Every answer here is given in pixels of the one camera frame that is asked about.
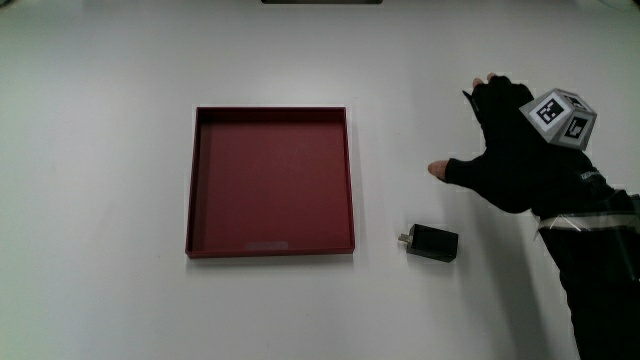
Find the person's right hand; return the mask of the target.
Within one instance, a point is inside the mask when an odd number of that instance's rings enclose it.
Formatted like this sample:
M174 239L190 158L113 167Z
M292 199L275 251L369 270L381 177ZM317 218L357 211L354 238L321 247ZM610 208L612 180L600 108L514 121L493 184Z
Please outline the person's right hand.
M431 175L476 192L507 213L540 218L581 213L634 213L632 198L609 186L588 156L547 143L519 108L533 99L523 84L494 73L466 93L485 141L472 160L439 160Z

